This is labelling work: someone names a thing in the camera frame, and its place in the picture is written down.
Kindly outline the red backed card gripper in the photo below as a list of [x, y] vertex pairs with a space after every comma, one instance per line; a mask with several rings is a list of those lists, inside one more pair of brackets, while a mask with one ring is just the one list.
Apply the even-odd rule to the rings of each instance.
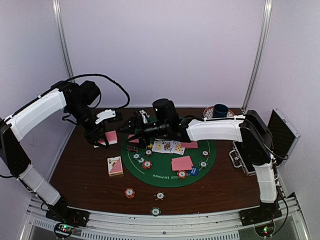
[[127, 141], [128, 141], [129, 143], [138, 144], [138, 143], [139, 143], [139, 139], [138, 139], [138, 138], [129, 140], [130, 138], [132, 138], [132, 137], [134, 137], [134, 136], [135, 136], [134, 134], [129, 134], [128, 137], [127, 137]]

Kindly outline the red backed card deck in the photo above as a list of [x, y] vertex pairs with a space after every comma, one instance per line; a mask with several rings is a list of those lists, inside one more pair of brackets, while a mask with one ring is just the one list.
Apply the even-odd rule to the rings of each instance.
[[[115, 130], [113, 131], [108, 131], [105, 133], [105, 137], [106, 137], [106, 140], [108, 142], [109, 145], [114, 145], [114, 144], [117, 144], [118, 143], [118, 137], [117, 137], [117, 132]], [[98, 143], [100, 145], [103, 145], [105, 146], [106, 145], [106, 142], [105, 142], [105, 139], [104, 138], [101, 138]]]

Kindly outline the red 5 chip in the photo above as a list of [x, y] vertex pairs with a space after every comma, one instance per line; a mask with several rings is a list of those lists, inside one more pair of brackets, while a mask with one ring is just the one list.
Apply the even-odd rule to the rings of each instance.
[[184, 171], [184, 170], [179, 170], [179, 171], [177, 172], [177, 177], [178, 177], [179, 179], [185, 179], [187, 176], [188, 176], [188, 175], [187, 175], [187, 172]]
[[149, 160], [146, 160], [142, 163], [142, 168], [143, 169], [150, 169], [152, 167], [152, 162]]

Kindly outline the red chip stack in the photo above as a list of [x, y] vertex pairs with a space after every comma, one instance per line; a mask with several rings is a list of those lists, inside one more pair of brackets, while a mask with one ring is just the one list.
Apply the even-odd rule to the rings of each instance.
[[133, 188], [127, 188], [124, 191], [124, 195], [128, 198], [128, 199], [133, 199], [136, 195], [135, 190]]

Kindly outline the brown 100 chip stack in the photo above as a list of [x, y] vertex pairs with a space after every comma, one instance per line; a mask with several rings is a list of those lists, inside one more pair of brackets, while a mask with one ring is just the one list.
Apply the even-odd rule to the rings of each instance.
[[163, 201], [165, 199], [166, 195], [163, 191], [159, 191], [159, 192], [155, 193], [153, 195], [153, 197], [156, 201]]

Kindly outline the green 20 chip stack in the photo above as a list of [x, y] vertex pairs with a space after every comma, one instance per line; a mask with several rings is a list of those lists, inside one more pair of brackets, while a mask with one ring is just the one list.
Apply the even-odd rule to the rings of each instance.
[[159, 207], [153, 207], [151, 210], [150, 210], [150, 214], [154, 217], [157, 217], [161, 214], [161, 209]]

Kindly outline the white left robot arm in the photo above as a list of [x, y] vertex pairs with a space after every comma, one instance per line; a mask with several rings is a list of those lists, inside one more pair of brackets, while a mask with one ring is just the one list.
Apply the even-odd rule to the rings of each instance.
[[101, 146], [100, 139], [107, 140], [105, 121], [115, 117], [116, 112], [107, 109], [98, 114], [92, 113], [89, 106], [100, 94], [93, 81], [77, 84], [62, 80], [0, 122], [0, 157], [10, 174], [47, 205], [53, 206], [51, 211], [61, 222], [69, 221], [72, 211], [60, 202], [60, 193], [32, 164], [25, 147], [28, 143], [35, 143], [37, 154], [50, 150], [49, 142], [40, 143], [39, 137], [45, 136], [52, 141], [54, 134], [39, 131], [32, 139], [33, 133], [42, 122], [60, 111], [73, 116], [75, 124], [84, 128], [84, 138], [90, 145]]

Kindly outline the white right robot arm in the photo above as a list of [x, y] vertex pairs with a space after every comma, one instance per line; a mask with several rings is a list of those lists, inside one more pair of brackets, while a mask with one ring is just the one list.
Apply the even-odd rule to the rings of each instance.
[[148, 145], [154, 137], [168, 137], [179, 142], [203, 140], [233, 141], [241, 144], [242, 156], [253, 166], [259, 186], [260, 204], [256, 210], [259, 220], [266, 221], [276, 212], [278, 198], [273, 137], [259, 114], [250, 110], [245, 115], [232, 117], [199, 118], [193, 115], [179, 117], [174, 103], [161, 98], [152, 104], [155, 117], [151, 121], [146, 113], [136, 111], [118, 132], [132, 134]]

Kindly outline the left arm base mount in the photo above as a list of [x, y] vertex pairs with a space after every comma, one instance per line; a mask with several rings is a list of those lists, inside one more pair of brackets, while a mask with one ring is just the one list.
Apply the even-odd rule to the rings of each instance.
[[86, 227], [90, 213], [86, 210], [76, 209], [68, 206], [68, 201], [61, 196], [57, 203], [50, 205], [44, 202], [47, 207], [46, 218], [56, 221], [53, 233], [58, 239], [69, 238], [78, 227]]

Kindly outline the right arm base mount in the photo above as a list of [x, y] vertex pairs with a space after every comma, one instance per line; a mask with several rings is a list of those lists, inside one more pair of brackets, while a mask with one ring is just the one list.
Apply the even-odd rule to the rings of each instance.
[[239, 212], [242, 226], [253, 225], [255, 233], [264, 239], [271, 238], [276, 233], [275, 219], [282, 216], [283, 214], [277, 200], [274, 203], [260, 202], [258, 207]]

